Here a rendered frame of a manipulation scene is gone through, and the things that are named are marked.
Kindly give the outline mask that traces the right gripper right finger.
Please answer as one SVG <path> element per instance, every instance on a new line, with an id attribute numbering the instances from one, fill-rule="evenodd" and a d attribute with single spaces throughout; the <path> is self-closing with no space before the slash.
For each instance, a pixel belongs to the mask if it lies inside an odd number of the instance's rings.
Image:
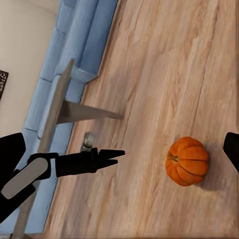
<path id="1" fill-rule="evenodd" d="M 239 173 L 239 134 L 228 132 L 223 150 Z"/>

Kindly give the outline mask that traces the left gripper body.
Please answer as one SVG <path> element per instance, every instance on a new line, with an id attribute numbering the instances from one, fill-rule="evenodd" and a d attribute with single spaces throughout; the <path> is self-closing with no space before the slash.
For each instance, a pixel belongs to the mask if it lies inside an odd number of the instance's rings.
<path id="1" fill-rule="evenodd" d="M 70 175 L 96 172 L 99 167 L 98 154 L 97 148 L 91 148 L 90 152 L 70 154 Z"/>

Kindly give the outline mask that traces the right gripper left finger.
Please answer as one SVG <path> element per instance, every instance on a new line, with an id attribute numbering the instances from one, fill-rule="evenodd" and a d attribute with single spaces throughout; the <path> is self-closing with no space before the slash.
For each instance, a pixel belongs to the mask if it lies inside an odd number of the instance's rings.
<path id="1" fill-rule="evenodd" d="M 21 132 L 0 138 L 0 192 L 26 151 Z"/>

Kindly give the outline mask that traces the pumpkin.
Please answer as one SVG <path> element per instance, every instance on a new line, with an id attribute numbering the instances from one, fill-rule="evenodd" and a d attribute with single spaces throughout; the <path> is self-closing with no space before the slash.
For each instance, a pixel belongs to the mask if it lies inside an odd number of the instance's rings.
<path id="1" fill-rule="evenodd" d="M 183 187 L 200 183 L 209 171 L 208 153 L 199 141 L 191 137 L 173 143 L 166 158 L 167 175 Z"/>

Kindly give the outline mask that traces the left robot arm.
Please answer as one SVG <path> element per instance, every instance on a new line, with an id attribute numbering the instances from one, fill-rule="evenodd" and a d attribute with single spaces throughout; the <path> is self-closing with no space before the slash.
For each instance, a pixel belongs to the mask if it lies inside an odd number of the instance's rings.
<path id="1" fill-rule="evenodd" d="M 35 181 L 51 177 L 50 159 L 55 159 L 56 177 L 96 172 L 118 163 L 112 160 L 125 155 L 122 150 L 101 150 L 92 148 L 95 134 L 85 132 L 80 153 L 59 156 L 58 153 L 36 153 L 27 160 L 22 170 L 14 170 L 0 192 L 0 224 L 10 216 L 36 190 Z"/>

